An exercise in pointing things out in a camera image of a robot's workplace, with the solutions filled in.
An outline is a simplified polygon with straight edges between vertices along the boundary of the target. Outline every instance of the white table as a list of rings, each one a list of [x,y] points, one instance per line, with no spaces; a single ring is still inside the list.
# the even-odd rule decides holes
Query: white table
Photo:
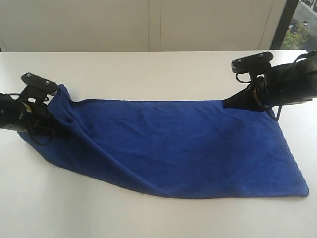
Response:
[[[272,65],[303,51],[274,52]],[[74,100],[224,99],[245,85],[231,60],[252,52],[1,53],[0,92],[26,72],[63,83]],[[46,162],[15,132],[0,131],[1,238],[317,237],[317,100],[282,110],[280,125],[307,198],[167,199]]]

